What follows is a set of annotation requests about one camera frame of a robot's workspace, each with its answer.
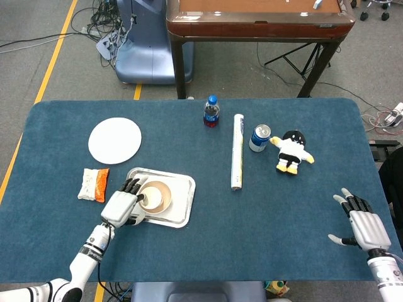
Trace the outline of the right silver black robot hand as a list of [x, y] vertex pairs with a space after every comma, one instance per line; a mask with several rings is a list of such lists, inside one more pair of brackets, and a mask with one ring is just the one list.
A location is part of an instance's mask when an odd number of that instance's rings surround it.
[[351, 193], [345, 187], [341, 188], [343, 196], [334, 194], [337, 201], [350, 222], [353, 236], [339, 238], [328, 234], [328, 238], [335, 244], [359, 246], [365, 252], [380, 249], [387, 251], [391, 246], [390, 238], [380, 217], [373, 211], [369, 202]]

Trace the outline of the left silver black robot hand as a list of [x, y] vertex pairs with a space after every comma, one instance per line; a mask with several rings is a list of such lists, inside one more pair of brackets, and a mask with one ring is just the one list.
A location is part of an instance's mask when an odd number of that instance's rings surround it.
[[138, 225], [145, 219], [144, 210], [135, 215], [132, 214], [132, 211], [140, 201], [145, 199], [145, 195], [139, 193], [139, 190], [147, 178], [147, 176], [141, 176], [125, 180], [120, 188], [112, 194], [102, 210], [103, 223], [113, 228], [120, 228], [124, 225]]

